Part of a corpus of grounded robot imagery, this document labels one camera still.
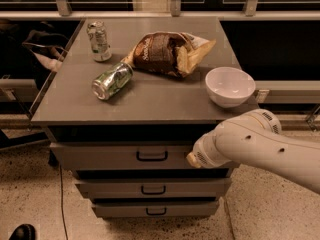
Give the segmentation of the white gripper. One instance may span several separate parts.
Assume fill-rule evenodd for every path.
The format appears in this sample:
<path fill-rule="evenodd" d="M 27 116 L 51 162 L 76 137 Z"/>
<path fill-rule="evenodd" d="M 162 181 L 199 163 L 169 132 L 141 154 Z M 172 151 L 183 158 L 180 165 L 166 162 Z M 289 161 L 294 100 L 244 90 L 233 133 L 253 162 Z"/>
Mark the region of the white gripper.
<path fill-rule="evenodd" d="M 216 133 L 211 131 L 200 137 L 194 144 L 192 151 L 186 156 L 189 164 L 194 168 L 218 168 L 229 162 L 215 146 Z"/>

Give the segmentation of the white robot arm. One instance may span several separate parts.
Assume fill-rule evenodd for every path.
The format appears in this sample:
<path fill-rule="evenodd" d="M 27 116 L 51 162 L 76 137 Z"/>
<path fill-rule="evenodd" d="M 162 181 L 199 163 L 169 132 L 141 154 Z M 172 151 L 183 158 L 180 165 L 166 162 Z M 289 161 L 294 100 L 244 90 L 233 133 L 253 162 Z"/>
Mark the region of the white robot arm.
<path fill-rule="evenodd" d="M 233 161 L 320 193 L 320 144 L 283 136 L 281 130 L 272 112 L 255 109 L 202 135 L 186 159 L 195 168 L 218 168 Z"/>

